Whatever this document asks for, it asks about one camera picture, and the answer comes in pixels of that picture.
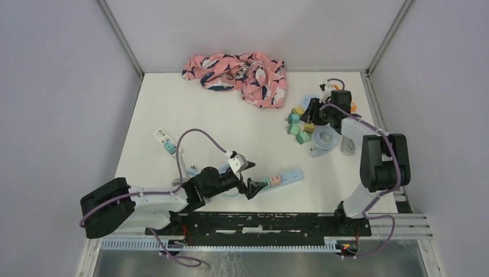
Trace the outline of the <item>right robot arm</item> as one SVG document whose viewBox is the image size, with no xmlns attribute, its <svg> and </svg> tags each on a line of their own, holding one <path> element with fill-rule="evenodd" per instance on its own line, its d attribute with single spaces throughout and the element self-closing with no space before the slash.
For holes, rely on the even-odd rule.
<svg viewBox="0 0 489 277">
<path fill-rule="evenodd" d="M 316 129 L 329 126 L 360 147 L 360 184 L 342 201 L 343 214 L 333 219 L 337 234 L 348 235 L 356 229 L 356 220 L 388 193 L 409 184 L 411 169 L 407 138 L 388 133 L 351 113 L 352 96 L 347 90 L 332 90 L 325 100 L 311 98 L 301 120 Z"/>
</svg>

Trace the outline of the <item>green adapter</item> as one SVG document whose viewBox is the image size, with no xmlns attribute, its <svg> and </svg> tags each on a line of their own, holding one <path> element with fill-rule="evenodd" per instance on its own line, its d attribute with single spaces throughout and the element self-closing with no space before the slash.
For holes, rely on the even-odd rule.
<svg viewBox="0 0 489 277">
<path fill-rule="evenodd" d="M 300 125 L 297 123 L 291 123 L 287 127 L 287 133 L 292 135 L 292 136 L 296 136 L 297 134 L 300 133 Z"/>
<path fill-rule="evenodd" d="M 302 145 L 310 141 L 310 135 L 307 132 L 300 132 L 295 136 L 295 141 Z"/>
</svg>

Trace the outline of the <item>pink adapter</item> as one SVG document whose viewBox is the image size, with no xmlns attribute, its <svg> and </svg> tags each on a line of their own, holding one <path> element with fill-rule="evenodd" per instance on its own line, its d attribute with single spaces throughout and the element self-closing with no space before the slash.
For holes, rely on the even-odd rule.
<svg viewBox="0 0 489 277">
<path fill-rule="evenodd" d="M 282 183 L 282 178 L 280 175 L 275 175 L 269 178 L 270 181 L 270 187 L 275 187 L 278 186 Z"/>
</svg>

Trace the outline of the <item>light blue power strip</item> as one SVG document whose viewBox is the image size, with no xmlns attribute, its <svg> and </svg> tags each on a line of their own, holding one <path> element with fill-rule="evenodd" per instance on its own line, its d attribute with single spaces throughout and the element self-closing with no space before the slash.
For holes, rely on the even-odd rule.
<svg viewBox="0 0 489 277">
<path fill-rule="evenodd" d="M 288 170 L 288 171 L 285 171 L 281 174 L 276 174 L 276 175 L 281 176 L 282 183 L 280 185 L 272 187 L 272 188 L 269 187 L 267 189 L 262 189 L 260 192 L 265 192 L 265 191 L 269 191 L 269 190 L 273 190 L 273 189 L 282 188 L 284 186 L 299 182 L 299 181 L 303 180 L 303 178 L 304 178 L 303 173 L 300 169 Z"/>
</svg>

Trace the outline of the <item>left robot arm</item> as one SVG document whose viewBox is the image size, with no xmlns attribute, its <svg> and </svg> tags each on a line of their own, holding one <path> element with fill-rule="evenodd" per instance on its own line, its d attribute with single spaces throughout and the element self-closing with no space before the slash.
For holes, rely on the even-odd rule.
<svg viewBox="0 0 489 277">
<path fill-rule="evenodd" d="M 129 185 L 117 177 L 80 200 L 80 227 L 89 239 L 101 238 L 121 229 L 152 228 L 176 234 L 182 225 L 180 212 L 195 211 L 211 199 L 231 189 L 252 199 L 268 187 L 264 180 L 253 181 L 236 175 L 229 166 L 220 171 L 206 167 L 180 189 L 145 189 Z"/>
</svg>

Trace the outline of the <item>yellow plug adapter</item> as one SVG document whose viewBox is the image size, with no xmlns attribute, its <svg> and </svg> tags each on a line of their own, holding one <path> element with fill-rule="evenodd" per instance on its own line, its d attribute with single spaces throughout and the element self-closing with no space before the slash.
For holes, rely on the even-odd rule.
<svg viewBox="0 0 489 277">
<path fill-rule="evenodd" d="M 303 127 L 303 133 L 311 136 L 314 133 L 315 126 L 313 123 L 306 123 Z"/>
<path fill-rule="evenodd" d="M 304 114 L 304 109 L 301 106 L 296 106 L 291 109 L 291 113 L 301 117 Z"/>
</svg>

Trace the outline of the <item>orange power strip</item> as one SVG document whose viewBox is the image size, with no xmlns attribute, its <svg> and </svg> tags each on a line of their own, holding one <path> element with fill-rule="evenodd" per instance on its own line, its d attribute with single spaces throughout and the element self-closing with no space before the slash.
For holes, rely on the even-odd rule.
<svg viewBox="0 0 489 277">
<path fill-rule="evenodd" d="M 357 105 L 353 101 L 350 103 L 350 107 L 351 107 L 350 113 L 352 114 L 355 113 L 357 110 Z"/>
</svg>

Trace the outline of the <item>round blue socket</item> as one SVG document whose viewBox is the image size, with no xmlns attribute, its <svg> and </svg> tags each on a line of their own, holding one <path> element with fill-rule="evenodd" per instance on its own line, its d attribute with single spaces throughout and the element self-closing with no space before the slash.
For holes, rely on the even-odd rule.
<svg viewBox="0 0 489 277">
<path fill-rule="evenodd" d="M 311 95 L 306 95 L 303 97 L 303 99 L 300 102 L 300 107 L 303 109 L 303 111 L 306 111 L 307 108 L 309 107 L 310 101 L 312 98 L 320 98 L 320 96 L 311 94 Z"/>
</svg>

